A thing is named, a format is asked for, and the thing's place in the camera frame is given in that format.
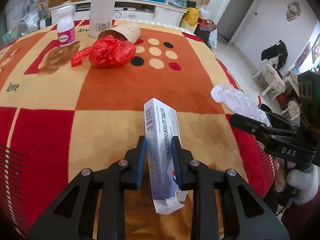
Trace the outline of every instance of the white glove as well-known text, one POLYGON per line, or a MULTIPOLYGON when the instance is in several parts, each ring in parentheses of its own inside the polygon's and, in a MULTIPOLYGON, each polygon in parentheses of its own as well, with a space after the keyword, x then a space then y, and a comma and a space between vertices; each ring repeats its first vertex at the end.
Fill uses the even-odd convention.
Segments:
POLYGON ((315 165, 312 165, 309 173, 292 170, 285 176, 284 168, 279 167, 275 181, 276 192, 282 192, 287 182, 290 186, 299 189, 298 196, 295 197, 293 202, 296 205, 306 204, 313 200, 318 191, 318 169, 315 165))

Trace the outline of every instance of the crumpled red plastic bag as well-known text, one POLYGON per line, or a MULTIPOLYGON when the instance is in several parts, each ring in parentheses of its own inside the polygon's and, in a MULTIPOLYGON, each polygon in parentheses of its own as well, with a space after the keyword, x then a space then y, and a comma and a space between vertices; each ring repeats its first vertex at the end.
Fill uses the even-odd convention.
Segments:
POLYGON ((106 68, 128 64, 136 53, 136 47, 130 41, 120 41, 112 35, 97 40, 92 46, 75 53, 71 58, 71 66, 82 64, 89 56, 91 64, 106 68))

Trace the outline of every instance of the person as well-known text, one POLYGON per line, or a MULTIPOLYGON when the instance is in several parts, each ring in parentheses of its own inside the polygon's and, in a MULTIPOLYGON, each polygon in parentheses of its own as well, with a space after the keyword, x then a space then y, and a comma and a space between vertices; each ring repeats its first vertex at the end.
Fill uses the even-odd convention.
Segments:
POLYGON ((312 165, 308 173, 292 170, 286 175, 283 166, 280 166, 276 172, 275 191, 281 192, 286 183, 299 191, 292 206, 284 211, 281 222, 291 240, 315 239, 320 225, 318 168, 312 165))

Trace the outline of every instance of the doorway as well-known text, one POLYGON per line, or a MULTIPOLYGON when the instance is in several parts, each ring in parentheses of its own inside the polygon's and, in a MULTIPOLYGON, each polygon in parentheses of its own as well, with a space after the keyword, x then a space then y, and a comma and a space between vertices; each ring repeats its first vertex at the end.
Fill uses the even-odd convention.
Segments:
POLYGON ((218 41, 228 44, 254 0, 230 0, 217 24, 218 41))

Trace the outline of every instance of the white pill bottle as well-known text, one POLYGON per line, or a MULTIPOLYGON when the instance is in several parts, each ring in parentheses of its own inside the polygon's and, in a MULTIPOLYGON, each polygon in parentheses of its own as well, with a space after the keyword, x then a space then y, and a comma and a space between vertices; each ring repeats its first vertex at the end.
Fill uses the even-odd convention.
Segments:
POLYGON ((76 41, 75 24, 72 19, 72 6, 68 5, 57 9, 58 41, 60 47, 69 46, 76 41))

